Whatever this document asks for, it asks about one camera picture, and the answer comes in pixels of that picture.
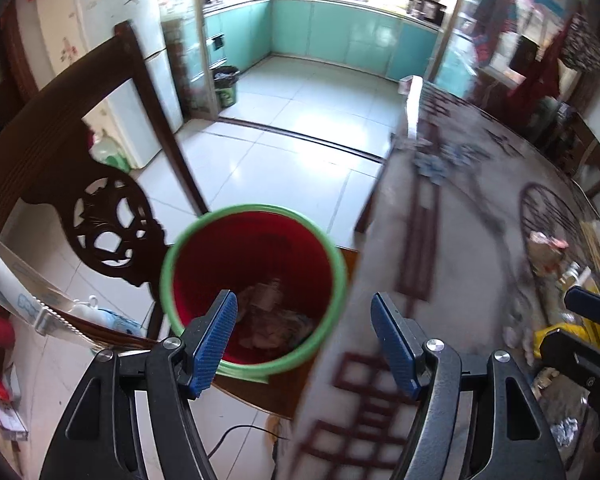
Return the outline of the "crumpled red white wrapper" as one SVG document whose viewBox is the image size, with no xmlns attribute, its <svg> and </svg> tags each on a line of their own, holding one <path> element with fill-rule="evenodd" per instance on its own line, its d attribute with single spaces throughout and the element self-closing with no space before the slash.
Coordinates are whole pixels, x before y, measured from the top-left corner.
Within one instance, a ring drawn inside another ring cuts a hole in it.
<svg viewBox="0 0 600 480">
<path fill-rule="evenodd" d="M 568 248 L 566 240 L 531 231 L 527 238 L 527 254 L 533 272 L 539 276 L 556 273 Z"/>
</svg>

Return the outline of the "floral plastic tablecloth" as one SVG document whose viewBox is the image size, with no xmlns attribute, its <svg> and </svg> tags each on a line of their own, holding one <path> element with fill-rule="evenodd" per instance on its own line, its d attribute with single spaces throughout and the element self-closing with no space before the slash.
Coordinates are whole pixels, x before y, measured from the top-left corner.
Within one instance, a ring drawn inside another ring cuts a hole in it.
<svg viewBox="0 0 600 480">
<path fill-rule="evenodd" d="M 462 356 L 510 354 L 538 401 L 563 479 L 600 479 L 600 433 L 588 390 L 533 356 L 533 334 L 573 323 L 559 278 L 591 270 L 580 204 L 569 181 L 530 143 L 478 107 L 422 78 L 405 81 L 405 113 L 381 168 L 343 314 L 318 356 L 279 448 L 282 479 L 395 479 L 418 404 L 382 353 L 370 303 L 387 294 Z M 536 275 L 531 231 L 569 243 L 559 270 Z M 440 479 L 460 478 L 472 399 L 460 396 Z"/>
</svg>

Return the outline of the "green detergent bottle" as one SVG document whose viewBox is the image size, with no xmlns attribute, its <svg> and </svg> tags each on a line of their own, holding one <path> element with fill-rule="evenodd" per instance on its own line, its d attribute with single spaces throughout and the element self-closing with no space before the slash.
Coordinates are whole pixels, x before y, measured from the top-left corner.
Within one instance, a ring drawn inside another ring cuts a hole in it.
<svg viewBox="0 0 600 480">
<path fill-rule="evenodd" d="M 126 174 L 131 171 L 124 151 L 105 130 L 92 132 L 90 153 L 101 164 L 117 168 Z"/>
</svg>

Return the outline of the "dark wooden carved chair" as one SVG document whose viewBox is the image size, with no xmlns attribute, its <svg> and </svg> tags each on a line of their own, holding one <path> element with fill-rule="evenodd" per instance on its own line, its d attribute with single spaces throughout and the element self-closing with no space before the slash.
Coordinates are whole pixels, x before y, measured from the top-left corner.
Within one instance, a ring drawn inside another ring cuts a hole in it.
<svg viewBox="0 0 600 480">
<path fill-rule="evenodd" d="M 39 91 L 0 133 L 0 234 L 18 200 L 50 205 L 82 263 L 108 278 L 146 285 L 160 298 L 168 245 L 140 185 L 95 160 L 80 107 L 88 94 L 63 72 Z M 178 184 L 198 216 L 208 205 L 174 133 L 160 140 Z"/>
</svg>

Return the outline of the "wooden chair far side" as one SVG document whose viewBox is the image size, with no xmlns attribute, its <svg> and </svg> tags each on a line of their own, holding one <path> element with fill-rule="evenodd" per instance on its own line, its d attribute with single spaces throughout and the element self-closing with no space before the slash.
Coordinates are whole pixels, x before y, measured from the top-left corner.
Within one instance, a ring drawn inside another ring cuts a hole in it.
<svg viewBox="0 0 600 480">
<path fill-rule="evenodd" d="M 600 194 L 600 141 L 577 112 L 566 119 L 564 133 L 567 135 L 564 173 L 592 200 Z"/>
</svg>

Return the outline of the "dark red hanging garment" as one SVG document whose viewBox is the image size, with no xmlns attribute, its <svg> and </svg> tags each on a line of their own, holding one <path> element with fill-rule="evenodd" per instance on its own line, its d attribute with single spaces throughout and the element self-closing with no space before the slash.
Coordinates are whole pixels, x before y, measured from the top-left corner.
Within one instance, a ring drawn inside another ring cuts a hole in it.
<svg viewBox="0 0 600 480">
<path fill-rule="evenodd" d="M 558 98 L 560 95 L 558 62 L 572 19 L 573 16 L 568 18 L 565 27 L 554 37 L 542 58 L 532 64 L 524 81 L 508 92 L 504 102 L 504 117 L 509 128 L 526 128 L 539 100 L 546 96 Z"/>
</svg>

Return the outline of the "long yellow medicine box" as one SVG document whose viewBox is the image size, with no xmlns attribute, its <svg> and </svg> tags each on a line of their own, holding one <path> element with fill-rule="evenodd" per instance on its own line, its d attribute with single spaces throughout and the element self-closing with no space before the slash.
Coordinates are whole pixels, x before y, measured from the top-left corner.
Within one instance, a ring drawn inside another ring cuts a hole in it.
<svg viewBox="0 0 600 480">
<path fill-rule="evenodd" d="M 549 333 L 555 330 L 562 330 L 588 344 L 592 344 L 592 346 L 600 350 L 600 324 L 589 320 L 585 320 L 583 325 L 562 322 L 548 326 L 544 330 L 537 330 L 533 334 L 533 356 L 535 359 L 541 359 L 540 347 L 542 341 Z"/>
</svg>

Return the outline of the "red bin green rim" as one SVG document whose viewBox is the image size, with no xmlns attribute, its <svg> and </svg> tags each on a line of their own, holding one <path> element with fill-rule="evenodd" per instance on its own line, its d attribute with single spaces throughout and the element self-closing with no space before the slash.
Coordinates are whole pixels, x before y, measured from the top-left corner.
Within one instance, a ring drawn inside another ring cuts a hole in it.
<svg viewBox="0 0 600 480">
<path fill-rule="evenodd" d="M 237 320 L 222 376 L 262 382 L 299 367 L 332 331 L 346 299 L 340 249 L 312 221 L 272 205 L 205 214 L 166 253 L 160 299 L 173 333 L 204 315 L 223 289 Z"/>
</svg>

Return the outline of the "teal kitchen cabinets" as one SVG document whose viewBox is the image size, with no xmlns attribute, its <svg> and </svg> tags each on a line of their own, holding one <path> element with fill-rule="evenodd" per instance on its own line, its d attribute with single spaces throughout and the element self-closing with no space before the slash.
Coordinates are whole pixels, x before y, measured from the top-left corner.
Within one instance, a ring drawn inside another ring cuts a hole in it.
<svg viewBox="0 0 600 480">
<path fill-rule="evenodd" d="M 303 58 L 398 81 L 425 75 L 439 29 L 414 18 L 325 0 L 250 0 L 204 14 L 221 36 L 213 62 L 249 70 L 270 55 Z"/>
</svg>

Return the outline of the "plaid hanging cloth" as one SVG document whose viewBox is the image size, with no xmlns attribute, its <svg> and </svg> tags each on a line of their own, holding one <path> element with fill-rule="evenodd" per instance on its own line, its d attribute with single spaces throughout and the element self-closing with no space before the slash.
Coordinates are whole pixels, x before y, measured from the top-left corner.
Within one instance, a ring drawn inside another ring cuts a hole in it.
<svg viewBox="0 0 600 480">
<path fill-rule="evenodd" d="M 491 63 L 500 37 L 517 31 L 517 0 L 480 0 L 472 17 L 471 41 L 477 66 L 483 68 Z"/>
</svg>

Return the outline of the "white refrigerator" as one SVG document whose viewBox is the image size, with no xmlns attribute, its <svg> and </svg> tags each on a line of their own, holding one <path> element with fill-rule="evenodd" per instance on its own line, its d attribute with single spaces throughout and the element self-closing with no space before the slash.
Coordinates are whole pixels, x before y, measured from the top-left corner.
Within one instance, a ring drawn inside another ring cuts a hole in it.
<svg viewBox="0 0 600 480">
<path fill-rule="evenodd" d="M 183 125 L 158 0 L 15 0 L 24 56 L 43 89 L 63 72 L 88 94 L 84 122 L 134 169 Z"/>
</svg>

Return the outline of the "black kitchen trash bin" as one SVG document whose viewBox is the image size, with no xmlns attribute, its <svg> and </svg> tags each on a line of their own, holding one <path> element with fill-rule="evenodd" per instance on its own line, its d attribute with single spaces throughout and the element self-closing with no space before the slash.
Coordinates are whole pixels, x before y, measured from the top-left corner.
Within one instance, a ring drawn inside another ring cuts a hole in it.
<svg viewBox="0 0 600 480">
<path fill-rule="evenodd" d="M 231 65 L 215 67 L 212 70 L 216 97 L 222 110 L 233 106 L 237 101 L 237 83 L 240 70 Z"/>
</svg>

